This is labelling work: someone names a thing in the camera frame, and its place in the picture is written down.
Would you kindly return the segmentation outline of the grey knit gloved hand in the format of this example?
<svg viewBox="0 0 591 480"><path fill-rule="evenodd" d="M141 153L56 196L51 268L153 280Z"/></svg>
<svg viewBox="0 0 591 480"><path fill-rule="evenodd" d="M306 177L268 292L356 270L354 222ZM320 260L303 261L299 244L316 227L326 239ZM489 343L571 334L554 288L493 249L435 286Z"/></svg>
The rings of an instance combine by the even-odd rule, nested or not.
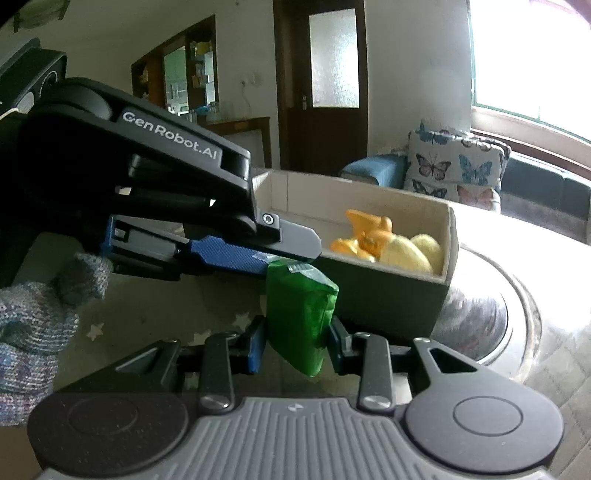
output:
<svg viewBox="0 0 591 480"><path fill-rule="evenodd" d="M1 290L1 425L21 426L53 391L58 354L75 335L81 307L104 298L110 260L77 253L47 283Z"/></svg>

